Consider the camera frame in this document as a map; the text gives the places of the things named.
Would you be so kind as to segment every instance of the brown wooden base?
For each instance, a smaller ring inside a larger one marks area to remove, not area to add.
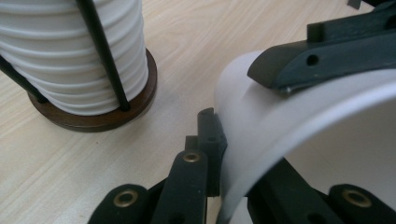
[[[69,130],[97,133],[118,128],[143,112],[154,97],[157,87],[157,65],[148,50],[146,50],[146,54],[148,58],[148,82],[145,88],[129,102],[131,106],[129,111],[121,111],[118,108],[103,115],[78,116],[66,113],[50,102],[40,104],[34,96],[29,94],[30,101],[44,117]]]

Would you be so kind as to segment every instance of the black metal bar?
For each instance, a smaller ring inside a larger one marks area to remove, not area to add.
[[[25,77],[18,73],[5,58],[0,56],[0,69],[4,74],[14,80],[18,85],[32,94],[39,103],[46,103],[48,100],[43,96]]]
[[[116,64],[114,63],[110,46],[106,40],[105,32],[96,12],[95,5],[92,0],[76,0],[76,2],[88,27],[88,30],[90,31],[93,44],[95,45],[102,64],[106,70],[111,86],[113,87],[117,99],[119,100],[120,109],[123,111],[128,111],[130,106],[126,98],[125,91],[122,87],[119,72],[117,70]]]
[[[150,223],[205,223],[206,180],[206,154],[199,150],[180,152],[166,179]]]

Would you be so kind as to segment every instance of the white plastic tube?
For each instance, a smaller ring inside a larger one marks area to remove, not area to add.
[[[260,54],[231,62],[216,89],[228,141],[218,223],[228,223],[256,181],[292,151],[291,163],[313,187],[356,184],[395,208],[396,70],[338,78],[285,97],[247,77]]]

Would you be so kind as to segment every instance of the brass insert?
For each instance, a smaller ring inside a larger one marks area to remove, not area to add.
[[[201,157],[199,156],[199,154],[195,152],[190,152],[183,156],[183,160],[186,162],[196,162],[200,159]]]
[[[137,201],[138,196],[139,194],[136,191],[127,189],[117,194],[113,202],[117,207],[128,207]]]
[[[372,206],[372,202],[369,198],[354,189],[344,189],[343,197],[347,202],[352,203],[358,207],[368,208]]]

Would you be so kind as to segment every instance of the black rod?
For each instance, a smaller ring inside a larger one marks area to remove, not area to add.
[[[14,82],[32,94],[39,103],[46,103],[48,100],[43,96],[25,77],[19,74],[12,65],[0,55],[0,70],[10,77]]]
[[[111,54],[110,46],[107,43],[106,35],[100,22],[99,16],[96,12],[95,5],[92,0],[76,0],[82,18],[88,27],[93,44],[99,54],[102,64],[106,70],[111,86],[116,93],[117,99],[120,103],[120,109],[128,111],[130,109],[129,102],[126,98],[124,89],[122,87],[119,72],[114,63]]]

